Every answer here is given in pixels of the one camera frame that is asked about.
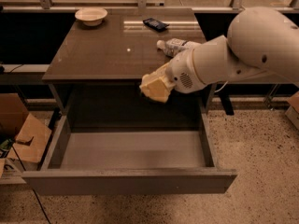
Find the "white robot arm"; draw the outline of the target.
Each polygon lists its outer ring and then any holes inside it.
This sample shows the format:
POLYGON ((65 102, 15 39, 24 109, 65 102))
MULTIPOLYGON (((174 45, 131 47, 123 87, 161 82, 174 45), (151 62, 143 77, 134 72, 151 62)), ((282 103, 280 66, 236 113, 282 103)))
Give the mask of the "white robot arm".
POLYGON ((299 83, 299 27, 274 9, 251 7, 232 20, 227 35, 185 49, 144 75, 140 90, 164 103, 172 90, 191 93, 268 73, 299 83))

